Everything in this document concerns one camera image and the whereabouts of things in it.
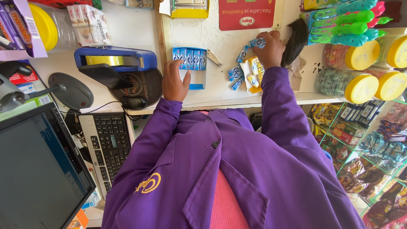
plastic container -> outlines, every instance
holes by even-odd
[[[407,75],[396,70],[370,67],[362,72],[369,73],[379,80],[379,88],[374,96],[389,101],[401,95],[407,86]]]
[[[379,80],[368,73],[327,68],[319,73],[315,88],[326,95],[351,103],[371,99],[379,87]]]
[[[385,68],[407,67],[407,35],[385,35],[376,41],[380,45],[380,54],[374,65]]]
[[[379,52],[380,46],[375,40],[360,47],[327,44],[324,48],[324,64],[343,70],[363,70],[374,64]]]
[[[39,3],[29,5],[48,53],[80,48],[67,12]]]

computer monitor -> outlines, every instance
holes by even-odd
[[[95,187],[54,103],[0,122],[0,228],[66,229]]]

mouse pad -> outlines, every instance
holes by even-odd
[[[162,95],[161,73],[155,69],[142,72],[127,72],[124,76],[133,84],[131,88],[110,89],[112,95],[119,101],[123,96],[144,96],[148,101],[148,106],[157,102]]]

person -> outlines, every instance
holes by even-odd
[[[365,228],[297,105],[278,31],[265,68],[262,133],[242,109],[181,112],[190,72],[164,67],[151,119],[107,194],[102,229]]]

